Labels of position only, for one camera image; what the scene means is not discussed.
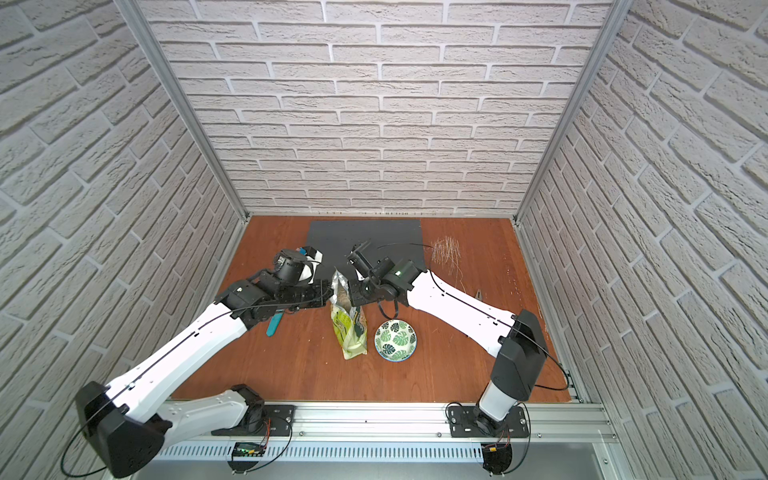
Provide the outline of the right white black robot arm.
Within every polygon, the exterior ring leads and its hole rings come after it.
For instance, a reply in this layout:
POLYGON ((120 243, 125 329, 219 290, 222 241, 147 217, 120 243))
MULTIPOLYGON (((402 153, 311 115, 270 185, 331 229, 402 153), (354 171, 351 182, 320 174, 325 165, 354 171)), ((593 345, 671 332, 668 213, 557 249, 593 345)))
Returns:
POLYGON ((370 262, 356 246, 348 263, 358 278, 350 282, 353 306, 392 301, 426 312, 457 329, 495 358, 490 380, 474 410, 474 422, 486 433, 502 425, 510 411, 530 399, 549 357, 540 322, 523 310, 514 314, 488 305, 452 287, 411 260, 370 262))

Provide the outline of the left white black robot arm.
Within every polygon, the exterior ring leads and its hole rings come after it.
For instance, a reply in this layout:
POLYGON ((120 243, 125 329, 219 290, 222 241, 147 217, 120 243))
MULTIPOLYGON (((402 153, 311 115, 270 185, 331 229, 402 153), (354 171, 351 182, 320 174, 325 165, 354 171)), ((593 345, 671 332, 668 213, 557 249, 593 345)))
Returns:
POLYGON ((188 327, 129 372, 107 384, 91 381, 75 396, 84 439, 116 478, 133 475, 164 448, 205 433, 266 431, 261 397, 246 385, 169 404, 170 395, 210 358, 284 310, 321 308, 333 294, 327 280, 266 287, 241 280, 188 327))

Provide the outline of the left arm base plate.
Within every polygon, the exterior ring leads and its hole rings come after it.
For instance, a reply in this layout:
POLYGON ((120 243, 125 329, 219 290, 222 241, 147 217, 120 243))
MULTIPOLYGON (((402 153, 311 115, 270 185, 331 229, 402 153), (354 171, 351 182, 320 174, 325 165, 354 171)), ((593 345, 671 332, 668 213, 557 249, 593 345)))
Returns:
POLYGON ((216 429, 213 436, 266 436, 289 437, 292 433, 296 406, 292 404, 266 404, 250 408, 235 427, 216 429))

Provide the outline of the green oats bag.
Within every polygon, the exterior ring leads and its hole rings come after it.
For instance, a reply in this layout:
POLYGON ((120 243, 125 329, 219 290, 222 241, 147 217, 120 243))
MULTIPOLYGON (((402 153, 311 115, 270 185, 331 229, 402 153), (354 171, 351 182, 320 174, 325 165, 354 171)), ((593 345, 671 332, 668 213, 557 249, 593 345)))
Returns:
POLYGON ((330 298, 333 330, 345 360, 366 355, 368 325, 360 307, 353 307, 349 281, 338 270, 331 278, 333 294, 330 298))

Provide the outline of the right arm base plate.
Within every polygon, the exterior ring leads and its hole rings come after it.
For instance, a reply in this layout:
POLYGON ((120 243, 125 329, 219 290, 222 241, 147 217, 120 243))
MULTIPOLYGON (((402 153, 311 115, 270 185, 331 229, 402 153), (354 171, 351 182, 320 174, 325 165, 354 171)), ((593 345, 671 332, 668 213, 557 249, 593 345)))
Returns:
POLYGON ((452 438, 523 439, 530 436, 529 421, 522 405, 512 407, 501 421, 493 420, 477 406, 449 403, 444 414, 452 438))

